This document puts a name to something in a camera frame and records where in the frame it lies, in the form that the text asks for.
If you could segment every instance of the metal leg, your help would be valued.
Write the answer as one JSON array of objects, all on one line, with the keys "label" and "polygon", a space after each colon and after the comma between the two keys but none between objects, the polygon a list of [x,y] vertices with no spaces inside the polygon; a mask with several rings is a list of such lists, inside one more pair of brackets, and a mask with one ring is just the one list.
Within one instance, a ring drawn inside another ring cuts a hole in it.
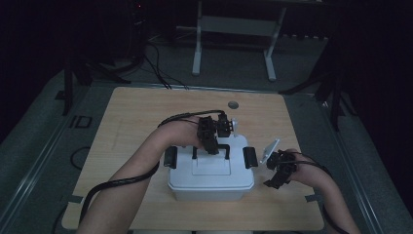
[{"label": "metal leg", "polygon": [[195,48],[194,55],[194,65],[192,67],[193,75],[200,75],[201,70],[201,55],[202,55],[202,46],[201,46],[201,20],[202,20],[202,1],[198,1],[198,21],[197,21],[197,47]]},{"label": "metal leg", "polygon": [[279,20],[276,22],[274,33],[271,38],[271,45],[268,48],[268,50],[264,51],[264,60],[267,66],[268,79],[270,81],[275,81],[277,78],[276,72],[274,70],[273,59],[271,58],[271,55],[273,54],[274,47],[276,46],[277,39],[279,38],[280,29],[282,28],[282,21],[285,16],[285,11],[286,11],[286,8],[281,9]]}]

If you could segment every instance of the white cooler box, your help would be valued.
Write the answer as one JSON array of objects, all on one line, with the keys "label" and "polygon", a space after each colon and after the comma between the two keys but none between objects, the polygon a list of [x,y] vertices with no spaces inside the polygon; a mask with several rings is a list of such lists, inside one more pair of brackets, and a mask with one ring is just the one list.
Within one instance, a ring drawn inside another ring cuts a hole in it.
[{"label": "white cooler box", "polygon": [[243,151],[248,146],[246,138],[230,135],[217,140],[222,148],[216,155],[194,147],[177,147],[176,169],[169,169],[169,187],[176,200],[234,201],[252,189],[254,175],[246,166]]}]

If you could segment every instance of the left arm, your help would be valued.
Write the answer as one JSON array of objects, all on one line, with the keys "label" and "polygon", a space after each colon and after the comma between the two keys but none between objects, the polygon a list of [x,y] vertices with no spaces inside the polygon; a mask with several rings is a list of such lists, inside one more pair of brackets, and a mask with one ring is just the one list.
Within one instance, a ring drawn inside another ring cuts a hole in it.
[{"label": "left arm", "polygon": [[[197,138],[197,117],[173,121],[154,132],[110,180],[140,176],[149,172],[171,145],[202,148]],[[150,179],[100,191],[82,220],[77,233],[127,233],[149,185]]]}]

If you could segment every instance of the gray floor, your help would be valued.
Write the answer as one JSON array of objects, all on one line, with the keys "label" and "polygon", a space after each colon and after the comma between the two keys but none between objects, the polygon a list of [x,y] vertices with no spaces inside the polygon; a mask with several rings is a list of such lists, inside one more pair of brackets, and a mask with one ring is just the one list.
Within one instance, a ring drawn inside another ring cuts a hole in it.
[{"label": "gray floor", "polygon": [[[194,45],[190,36],[175,46],[162,37],[151,40],[160,52],[160,68],[190,89],[276,93],[306,80],[325,45],[314,39],[298,41],[283,37],[273,55],[278,80],[269,82],[260,50],[230,50],[234,47],[206,40],[201,75],[193,77]],[[154,48],[148,47],[146,55],[156,61]],[[123,77],[132,80],[132,87],[162,88],[147,62]],[[1,233],[50,233],[56,220],[56,233],[73,233],[59,225],[59,213],[72,199],[71,192],[80,174],[70,164],[70,155],[92,144],[107,101],[117,86],[98,74],[90,87],[76,85],[75,106],[64,117],[63,103],[55,99],[63,88],[59,73],[33,102],[0,147]],[[362,233],[412,233],[412,218],[359,119],[347,112],[339,118],[340,132],[333,131],[328,121],[329,108],[312,96],[316,89],[314,85],[299,94],[285,96],[302,151],[332,171]],[[75,115],[93,117],[91,126],[69,128]],[[87,149],[79,151],[75,164],[81,166],[87,153]],[[31,170],[33,165],[41,170]]]}]

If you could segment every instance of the dark background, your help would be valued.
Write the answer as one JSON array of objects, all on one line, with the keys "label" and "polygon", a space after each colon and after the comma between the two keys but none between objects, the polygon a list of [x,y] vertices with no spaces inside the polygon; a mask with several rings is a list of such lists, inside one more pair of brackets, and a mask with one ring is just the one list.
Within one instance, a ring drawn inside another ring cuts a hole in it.
[{"label": "dark background", "polygon": [[[146,5],[146,1],[133,3],[147,7],[141,11],[141,16],[151,26],[164,31],[167,37],[173,38],[176,25],[195,26],[196,1],[150,2],[150,5]],[[206,9],[220,14],[217,9],[222,9],[219,4],[225,1],[210,2],[212,5]],[[225,13],[238,15],[242,2],[226,4]],[[345,71],[344,91],[350,95],[400,196],[412,213],[413,196],[408,187],[409,178],[413,176],[410,170],[413,147],[412,3],[280,2],[288,6],[282,34],[330,38],[332,49],[324,53],[319,62],[334,59]],[[113,58],[132,57],[141,49],[126,47],[128,41],[122,36],[131,27],[129,3],[127,0],[1,2],[0,141],[45,84],[63,69],[65,58],[73,51],[98,62],[110,63]],[[266,3],[260,4],[256,8],[268,10]],[[247,14],[254,15],[253,9]],[[139,36],[139,33],[134,34],[134,40]]]}]

